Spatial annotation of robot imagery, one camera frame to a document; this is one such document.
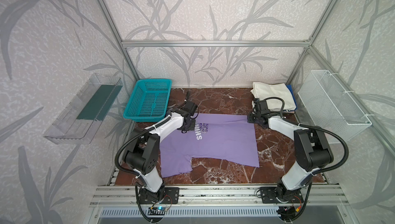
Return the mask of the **purple t-shirt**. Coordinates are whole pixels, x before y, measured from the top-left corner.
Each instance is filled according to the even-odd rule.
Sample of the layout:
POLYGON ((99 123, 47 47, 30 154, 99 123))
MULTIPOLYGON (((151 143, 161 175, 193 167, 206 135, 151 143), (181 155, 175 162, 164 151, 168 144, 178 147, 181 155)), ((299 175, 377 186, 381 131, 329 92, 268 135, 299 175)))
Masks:
POLYGON ((244 115, 200 114, 191 131, 173 131, 160 143, 162 177, 192 171, 193 158, 259 166, 254 124, 244 115))

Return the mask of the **teal plastic basket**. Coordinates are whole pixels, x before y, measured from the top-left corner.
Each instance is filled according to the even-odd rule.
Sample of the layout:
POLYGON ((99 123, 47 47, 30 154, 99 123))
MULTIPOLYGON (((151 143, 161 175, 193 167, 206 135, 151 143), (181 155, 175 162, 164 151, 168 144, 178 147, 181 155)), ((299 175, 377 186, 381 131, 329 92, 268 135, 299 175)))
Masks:
POLYGON ((135 122, 158 122, 167 111, 171 79, 144 79, 136 82, 123 113, 135 122))

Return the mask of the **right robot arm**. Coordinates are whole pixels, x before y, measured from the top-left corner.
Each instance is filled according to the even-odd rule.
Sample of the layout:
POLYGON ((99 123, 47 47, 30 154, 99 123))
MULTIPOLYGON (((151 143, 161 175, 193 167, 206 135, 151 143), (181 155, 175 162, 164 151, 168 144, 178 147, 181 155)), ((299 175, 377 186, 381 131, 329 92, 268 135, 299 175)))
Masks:
POLYGON ((277 131, 294 141, 296 161, 273 191, 276 200, 286 203, 297 196, 302 188, 311 184, 315 175, 344 165, 349 157, 349 147, 343 138, 332 131, 289 120, 283 115, 284 107, 285 101, 279 97, 254 99, 253 110, 248 114, 247 122, 277 131), (344 149, 341 160, 330 167, 328 164, 334 161, 334 155, 326 135, 338 140, 344 149))

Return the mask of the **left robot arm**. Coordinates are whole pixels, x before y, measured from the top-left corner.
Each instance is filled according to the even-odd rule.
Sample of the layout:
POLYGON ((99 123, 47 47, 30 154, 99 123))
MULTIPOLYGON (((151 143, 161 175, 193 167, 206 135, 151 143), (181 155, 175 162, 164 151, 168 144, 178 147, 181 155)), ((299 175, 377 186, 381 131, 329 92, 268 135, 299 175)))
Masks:
POLYGON ((185 100, 180 106, 169 109, 159 122, 144 129, 138 127, 132 138, 117 151, 114 159, 116 168, 137 176, 143 183, 141 189, 153 194, 161 192, 164 182, 156 169, 160 143, 174 131, 186 133, 194 130, 198 115, 198 105, 185 100))

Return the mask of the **folded cream t-shirt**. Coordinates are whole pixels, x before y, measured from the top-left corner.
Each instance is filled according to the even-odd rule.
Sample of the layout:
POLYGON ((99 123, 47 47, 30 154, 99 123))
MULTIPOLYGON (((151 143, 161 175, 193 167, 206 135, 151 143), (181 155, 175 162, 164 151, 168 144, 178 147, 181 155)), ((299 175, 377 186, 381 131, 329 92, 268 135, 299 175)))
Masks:
POLYGON ((251 90, 251 93, 254 98, 261 101, 267 99, 266 102, 270 111, 280 111, 282 102, 278 99, 269 100, 269 97, 278 97, 282 99, 285 103, 283 108, 284 111, 287 109, 293 109, 295 107, 291 93, 284 83, 270 85, 261 82, 253 82, 253 89, 251 90))

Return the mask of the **folded blue t-shirt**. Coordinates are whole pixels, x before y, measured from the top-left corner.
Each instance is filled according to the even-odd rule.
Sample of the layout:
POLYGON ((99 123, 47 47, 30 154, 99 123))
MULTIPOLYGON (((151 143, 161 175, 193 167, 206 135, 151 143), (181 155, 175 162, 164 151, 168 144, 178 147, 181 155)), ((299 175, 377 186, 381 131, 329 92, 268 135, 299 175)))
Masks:
POLYGON ((295 95, 294 95, 294 92, 293 92, 293 89, 292 89, 292 85, 286 85, 286 87, 290 91, 291 96, 293 98, 293 102, 295 104, 295 107, 293 109, 287 109, 286 113, 294 113, 297 110, 297 103, 296 103, 295 95))

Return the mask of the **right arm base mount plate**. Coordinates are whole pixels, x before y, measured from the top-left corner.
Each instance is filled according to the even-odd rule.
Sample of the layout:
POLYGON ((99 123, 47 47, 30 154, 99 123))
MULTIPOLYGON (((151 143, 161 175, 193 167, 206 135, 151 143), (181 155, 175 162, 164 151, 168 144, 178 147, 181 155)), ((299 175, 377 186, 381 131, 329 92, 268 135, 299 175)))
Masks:
POLYGON ((261 187, 258 193, 263 203, 302 204, 304 202, 300 189, 291 191, 282 186, 261 187))

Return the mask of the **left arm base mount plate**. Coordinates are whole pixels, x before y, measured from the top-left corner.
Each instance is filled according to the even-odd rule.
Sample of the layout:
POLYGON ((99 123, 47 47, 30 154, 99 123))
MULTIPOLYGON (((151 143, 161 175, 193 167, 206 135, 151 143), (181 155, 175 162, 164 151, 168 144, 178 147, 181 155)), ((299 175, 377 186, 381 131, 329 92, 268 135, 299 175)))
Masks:
POLYGON ((180 188, 162 187, 158 192, 153 193, 147 189, 138 190, 138 199, 140 204, 149 204, 164 202, 166 204, 177 204, 180 197, 180 188))

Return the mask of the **aluminium back frame bar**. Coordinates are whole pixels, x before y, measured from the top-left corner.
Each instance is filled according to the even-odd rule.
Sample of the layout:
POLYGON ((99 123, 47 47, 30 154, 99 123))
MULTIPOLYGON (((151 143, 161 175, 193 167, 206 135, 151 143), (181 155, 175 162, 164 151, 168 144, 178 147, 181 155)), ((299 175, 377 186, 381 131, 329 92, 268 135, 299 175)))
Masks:
POLYGON ((172 41, 172 40, 142 40, 122 41, 125 48, 132 47, 308 47, 308 41, 295 40, 254 40, 254 41, 172 41))

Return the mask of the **clear plastic wall shelf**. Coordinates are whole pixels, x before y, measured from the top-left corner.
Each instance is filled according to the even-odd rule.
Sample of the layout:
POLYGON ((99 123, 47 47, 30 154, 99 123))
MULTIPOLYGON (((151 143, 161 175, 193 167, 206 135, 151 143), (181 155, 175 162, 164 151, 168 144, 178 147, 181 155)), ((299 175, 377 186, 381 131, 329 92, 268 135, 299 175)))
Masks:
POLYGON ((90 144, 123 87, 120 77, 94 73, 43 137, 54 144, 90 144))

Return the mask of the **aluminium front rail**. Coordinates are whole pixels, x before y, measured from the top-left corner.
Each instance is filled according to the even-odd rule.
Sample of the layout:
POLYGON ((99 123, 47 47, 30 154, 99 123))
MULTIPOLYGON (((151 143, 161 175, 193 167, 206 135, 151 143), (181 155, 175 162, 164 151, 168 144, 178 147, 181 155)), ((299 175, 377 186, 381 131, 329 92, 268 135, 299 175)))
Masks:
MULTIPOLYGON (((172 207, 258 206, 264 185, 178 185, 177 193, 162 202, 172 207)), ((339 185, 313 185, 308 205, 349 205, 339 185)), ((90 207, 135 207, 134 186, 97 187, 90 207)))

